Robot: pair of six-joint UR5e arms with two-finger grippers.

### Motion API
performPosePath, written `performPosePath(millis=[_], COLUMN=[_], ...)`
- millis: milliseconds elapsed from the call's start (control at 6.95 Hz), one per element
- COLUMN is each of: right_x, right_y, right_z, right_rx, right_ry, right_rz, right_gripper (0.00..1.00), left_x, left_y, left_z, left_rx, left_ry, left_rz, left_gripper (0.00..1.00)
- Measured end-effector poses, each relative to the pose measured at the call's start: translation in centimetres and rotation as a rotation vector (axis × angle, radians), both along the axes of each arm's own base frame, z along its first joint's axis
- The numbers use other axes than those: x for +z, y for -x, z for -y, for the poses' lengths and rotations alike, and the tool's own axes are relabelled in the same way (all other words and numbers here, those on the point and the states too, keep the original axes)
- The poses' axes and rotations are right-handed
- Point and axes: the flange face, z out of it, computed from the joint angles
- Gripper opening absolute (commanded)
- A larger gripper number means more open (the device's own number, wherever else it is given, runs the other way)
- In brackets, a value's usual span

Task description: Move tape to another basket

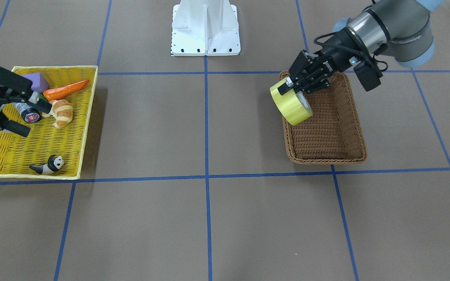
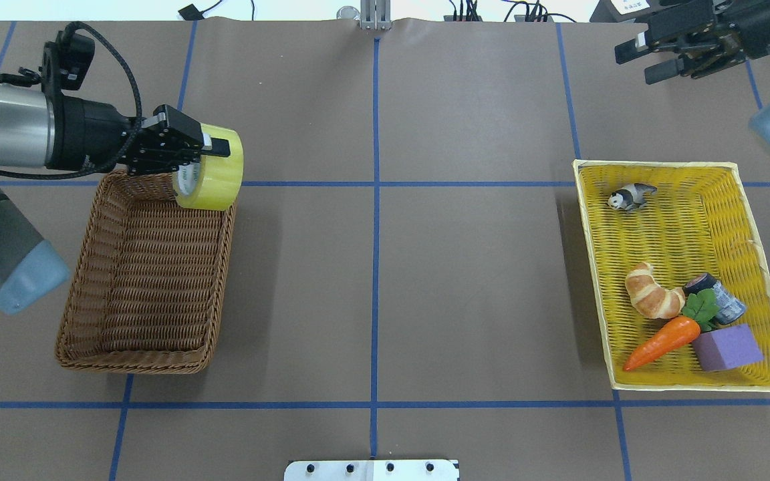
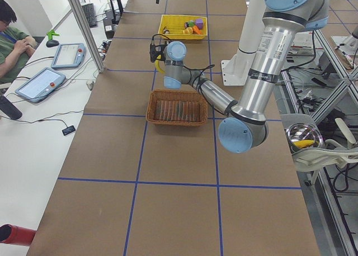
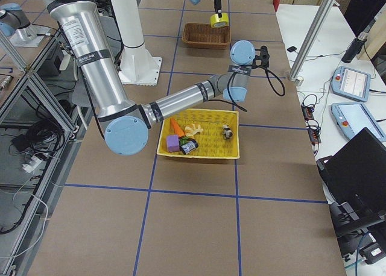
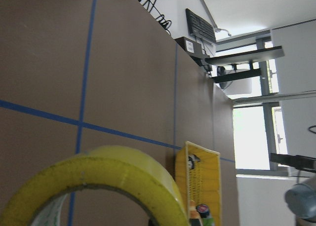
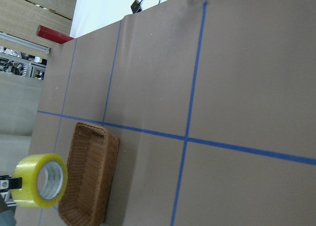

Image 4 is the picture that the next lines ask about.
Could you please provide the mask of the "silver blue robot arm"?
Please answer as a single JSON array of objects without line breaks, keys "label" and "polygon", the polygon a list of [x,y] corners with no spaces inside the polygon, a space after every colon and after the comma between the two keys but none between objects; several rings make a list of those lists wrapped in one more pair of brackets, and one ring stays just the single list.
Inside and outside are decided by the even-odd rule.
[{"label": "silver blue robot arm", "polygon": [[223,96],[242,102],[247,92],[250,65],[256,51],[247,40],[230,50],[231,65],[226,74],[194,84],[149,104],[130,100],[125,83],[155,84],[162,60],[145,47],[137,0],[111,0],[124,50],[120,66],[103,30],[95,0],[44,0],[53,19],[62,27],[99,108],[97,120],[104,128],[104,140],[119,155],[140,152],[148,131],[156,123],[187,108]]}]

